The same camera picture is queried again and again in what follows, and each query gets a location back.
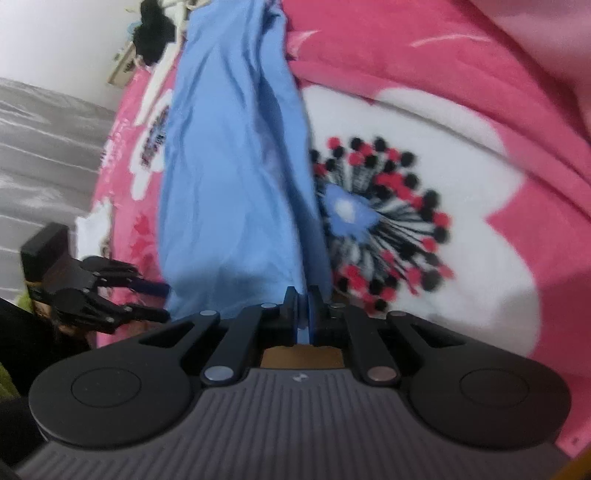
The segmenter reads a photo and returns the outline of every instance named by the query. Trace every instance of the pink bedsheet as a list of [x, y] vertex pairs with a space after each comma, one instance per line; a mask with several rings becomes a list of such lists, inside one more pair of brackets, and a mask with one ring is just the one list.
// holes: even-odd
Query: pink bedsheet
[[[504, 159], [527, 174], [486, 221], [535, 280], [541, 327], [530, 357], [569, 383], [573, 408], [558, 444], [576, 454], [591, 441], [591, 149], [571, 92], [467, 0], [284, 0], [283, 5], [290, 19], [290, 67], [302, 88], [324, 85], [369, 102], [389, 102], [485, 148], [502, 150]], [[174, 74], [173, 68], [148, 121], [134, 127], [150, 78], [145, 71], [135, 74], [107, 142], [95, 192], [95, 199], [110, 197], [115, 207], [114, 258], [136, 264], [153, 279], [160, 274], [160, 173], [144, 167], [142, 156], [150, 156], [153, 166], [158, 164], [153, 157], [163, 155], [158, 135]], [[468, 107], [495, 130], [502, 145], [486, 144], [472, 124], [431, 104], [400, 96], [384, 100], [384, 92], [401, 87]], [[113, 299], [130, 301], [132, 296], [117, 291]]]

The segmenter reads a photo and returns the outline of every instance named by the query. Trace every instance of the blue cloth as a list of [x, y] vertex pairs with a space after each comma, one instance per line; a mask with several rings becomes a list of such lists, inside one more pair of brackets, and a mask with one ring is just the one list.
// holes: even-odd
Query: blue cloth
[[330, 294], [303, 105], [285, 16], [264, 0], [212, 0], [190, 18], [170, 107], [159, 255], [173, 319]]

